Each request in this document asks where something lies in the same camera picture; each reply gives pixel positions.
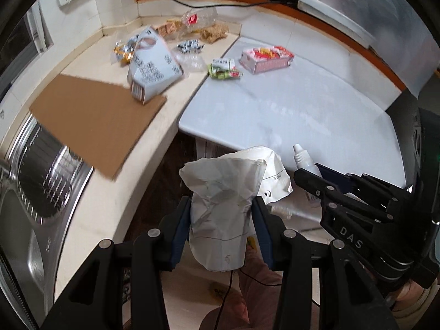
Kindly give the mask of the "right hand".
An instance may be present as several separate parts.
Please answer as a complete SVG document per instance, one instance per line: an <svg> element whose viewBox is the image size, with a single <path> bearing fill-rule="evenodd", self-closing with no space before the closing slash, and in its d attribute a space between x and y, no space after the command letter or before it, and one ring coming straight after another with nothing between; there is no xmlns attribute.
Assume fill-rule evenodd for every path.
<svg viewBox="0 0 440 330"><path fill-rule="evenodd" d="M423 292L424 289L419 284L413 282L413 280L409 280L402 288L391 293L391 296L395 301L393 310L402 311L403 309L414 305Z"/></svg>

